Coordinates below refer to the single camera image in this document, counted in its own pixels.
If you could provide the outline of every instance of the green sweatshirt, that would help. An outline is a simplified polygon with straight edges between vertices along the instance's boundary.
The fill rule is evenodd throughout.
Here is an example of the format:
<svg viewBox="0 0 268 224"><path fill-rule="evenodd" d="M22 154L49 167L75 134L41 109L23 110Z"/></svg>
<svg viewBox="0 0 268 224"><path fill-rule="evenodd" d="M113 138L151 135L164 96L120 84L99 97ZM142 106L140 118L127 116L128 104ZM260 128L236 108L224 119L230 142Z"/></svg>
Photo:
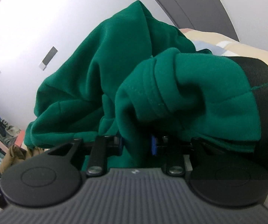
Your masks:
<svg viewBox="0 0 268 224"><path fill-rule="evenodd" d="M196 52L136 1L97 26L45 79L24 142L50 148L119 131L123 154L108 158L108 167L145 166L150 128L253 152L261 125L252 91L238 63Z"/></svg>

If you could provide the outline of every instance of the circular pad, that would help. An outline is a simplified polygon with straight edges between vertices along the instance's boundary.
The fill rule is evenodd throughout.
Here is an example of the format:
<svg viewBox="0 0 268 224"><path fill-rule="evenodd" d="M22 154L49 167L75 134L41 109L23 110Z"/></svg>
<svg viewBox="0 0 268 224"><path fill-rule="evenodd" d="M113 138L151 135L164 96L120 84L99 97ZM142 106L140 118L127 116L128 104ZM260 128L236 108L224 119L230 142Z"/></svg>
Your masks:
<svg viewBox="0 0 268 224"><path fill-rule="evenodd" d="M6 170L1 189L11 203L42 208L69 199L81 183L79 171L67 159L45 154Z"/></svg>
<svg viewBox="0 0 268 224"><path fill-rule="evenodd" d="M190 186L199 197L214 205L244 207L265 200L268 172L238 156L210 156L193 169Z"/></svg>

